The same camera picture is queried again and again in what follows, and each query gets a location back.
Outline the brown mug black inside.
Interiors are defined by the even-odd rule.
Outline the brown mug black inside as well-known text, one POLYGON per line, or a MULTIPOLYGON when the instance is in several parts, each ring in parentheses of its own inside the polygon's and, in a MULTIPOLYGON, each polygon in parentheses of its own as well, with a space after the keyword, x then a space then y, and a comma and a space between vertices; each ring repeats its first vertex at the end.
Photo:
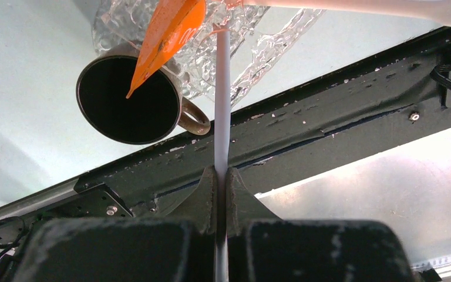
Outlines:
POLYGON ((101 54, 80 73, 76 100, 89 124, 117 142, 147 145, 167 137, 177 126, 206 135, 206 114, 183 96, 183 84, 165 68, 157 70, 131 95, 139 51, 129 43, 101 54))

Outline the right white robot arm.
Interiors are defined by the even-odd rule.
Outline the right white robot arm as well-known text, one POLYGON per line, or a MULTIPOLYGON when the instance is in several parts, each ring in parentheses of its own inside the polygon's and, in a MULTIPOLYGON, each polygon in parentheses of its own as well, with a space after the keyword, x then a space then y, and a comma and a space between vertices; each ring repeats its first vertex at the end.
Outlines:
POLYGON ((286 8, 327 9, 334 11, 363 12, 370 14, 404 16, 427 19, 451 27, 451 1, 414 0, 292 0, 292 1, 242 1, 246 5, 276 6, 286 8))

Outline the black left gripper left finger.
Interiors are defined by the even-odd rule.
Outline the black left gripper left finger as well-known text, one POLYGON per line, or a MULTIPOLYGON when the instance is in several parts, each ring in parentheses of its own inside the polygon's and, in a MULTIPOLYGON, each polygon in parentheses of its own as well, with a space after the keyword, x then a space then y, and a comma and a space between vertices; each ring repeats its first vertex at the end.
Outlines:
POLYGON ((214 281, 215 169, 165 217, 53 219, 14 281, 214 281))

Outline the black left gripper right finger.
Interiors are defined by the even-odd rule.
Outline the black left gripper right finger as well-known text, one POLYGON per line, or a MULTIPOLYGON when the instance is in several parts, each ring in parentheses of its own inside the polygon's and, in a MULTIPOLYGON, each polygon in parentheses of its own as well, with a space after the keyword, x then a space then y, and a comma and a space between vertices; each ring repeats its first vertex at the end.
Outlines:
POLYGON ((413 281, 393 230, 375 220, 283 220, 226 178, 230 281, 413 281))

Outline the clear textured plastic box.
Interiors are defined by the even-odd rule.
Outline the clear textured plastic box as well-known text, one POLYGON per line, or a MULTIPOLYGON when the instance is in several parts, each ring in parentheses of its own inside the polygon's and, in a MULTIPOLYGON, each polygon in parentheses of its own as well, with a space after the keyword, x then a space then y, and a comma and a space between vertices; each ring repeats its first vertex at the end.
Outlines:
MULTIPOLYGON (((158 1, 100 1, 92 23, 93 47, 103 55, 121 43, 140 49, 158 1)), ((261 32, 270 24, 273 8, 206 2, 204 22, 187 43, 164 65, 176 75, 187 99, 207 96, 214 100, 216 83, 217 31, 223 24, 230 30, 230 58, 243 65, 232 71, 231 104, 236 105, 268 73, 282 56, 322 16, 322 9, 299 9, 277 32, 261 32)))

